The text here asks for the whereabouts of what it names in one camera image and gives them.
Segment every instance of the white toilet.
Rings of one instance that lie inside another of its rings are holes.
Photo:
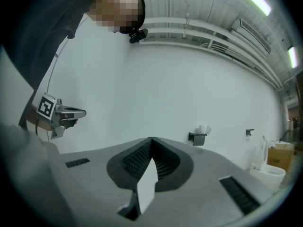
[[[277,192],[285,177],[285,170],[276,166],[267,165],[268,142],[262,137],[261,146],[258,149],[256,161],[252,164],[250,174],[259,179],[272,192]]]

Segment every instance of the floor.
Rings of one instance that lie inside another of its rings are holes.
[[[296,146],[300,141],[299,129],[294,129],[293,131],[286,132],[286,134],[281,138],[281,141],[293,143]],[[286,173],[286,176],[280,185],[280,189],[290,184],[294,184],[302,167],[303,167],[303,151],[299,151],[295,147],[294,156],[289,171]]]

